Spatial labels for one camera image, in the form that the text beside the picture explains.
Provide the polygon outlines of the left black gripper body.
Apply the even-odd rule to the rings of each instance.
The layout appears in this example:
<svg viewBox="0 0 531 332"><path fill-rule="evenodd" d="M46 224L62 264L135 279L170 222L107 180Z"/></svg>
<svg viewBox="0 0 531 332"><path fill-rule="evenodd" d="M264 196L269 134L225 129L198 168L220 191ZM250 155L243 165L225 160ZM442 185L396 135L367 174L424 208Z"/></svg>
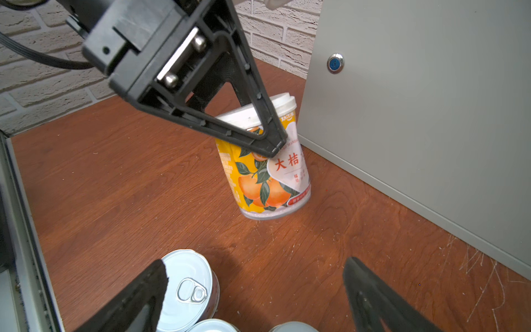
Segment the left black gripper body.
<svg viewBox="0 0 531 332"><path fill-rule="evenodd" d="M214 89L215 1L61 1L112 89Z"/></svg>

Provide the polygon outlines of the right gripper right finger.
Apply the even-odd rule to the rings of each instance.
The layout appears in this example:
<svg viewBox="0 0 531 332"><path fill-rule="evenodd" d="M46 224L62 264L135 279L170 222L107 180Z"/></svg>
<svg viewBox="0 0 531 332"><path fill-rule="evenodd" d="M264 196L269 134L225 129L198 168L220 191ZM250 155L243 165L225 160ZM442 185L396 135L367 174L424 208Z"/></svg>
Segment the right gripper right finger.
<svg viewBox="0 0 531 332"><path fill-rule="evenodd" d="M357 257L347 258L343 280L357 331L440 331Z"/></svg>

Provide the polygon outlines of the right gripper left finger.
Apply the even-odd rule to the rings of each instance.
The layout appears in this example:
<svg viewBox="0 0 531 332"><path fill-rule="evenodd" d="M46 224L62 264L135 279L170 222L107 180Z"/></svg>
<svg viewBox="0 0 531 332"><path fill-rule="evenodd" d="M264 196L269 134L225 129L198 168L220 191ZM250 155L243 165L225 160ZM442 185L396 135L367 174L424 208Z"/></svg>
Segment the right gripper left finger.
<svg viewBox="0 0 531 332"><path fill-rule="evenodd" d="M168 285L162 260L153 261L78 331L155 331Z"/></svg>

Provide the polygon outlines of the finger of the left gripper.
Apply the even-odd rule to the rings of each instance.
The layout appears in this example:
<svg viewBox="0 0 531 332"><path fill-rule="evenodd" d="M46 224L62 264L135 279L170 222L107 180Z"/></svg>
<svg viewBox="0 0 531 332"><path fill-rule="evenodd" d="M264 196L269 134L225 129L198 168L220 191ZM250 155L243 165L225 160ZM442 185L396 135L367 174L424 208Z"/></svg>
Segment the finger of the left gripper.
<svg viewBox="0 0 531 332"><path fill-rule="evenodd" d="M135 108L151 115L201 131L266 157L275 156L285 145L287 134L267 95L246 36L231 1L215 1L215 12L206 18L212 28L214 89L166 89L154 82L148 89L113 89ZM207 114L207 105L221 88L232 86L239 102L252 105L263 126L253 134Z"/></svg>

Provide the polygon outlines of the white lid orange can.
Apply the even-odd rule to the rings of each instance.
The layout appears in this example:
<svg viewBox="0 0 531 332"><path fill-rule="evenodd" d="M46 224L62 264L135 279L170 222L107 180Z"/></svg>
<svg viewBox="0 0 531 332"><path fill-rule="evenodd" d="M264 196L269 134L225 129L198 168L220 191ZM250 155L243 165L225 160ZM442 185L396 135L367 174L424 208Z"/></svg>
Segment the white lid orange can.
<svg viewBox="0 0 531 332"><path fill-rule="evenodd" d="M288 134L286 144L273 159L215 140L236 204L245 217L254 220L284 217L302 208L311 197L311 181L297 133L296 99L284 93L271 101Z"/></svg>

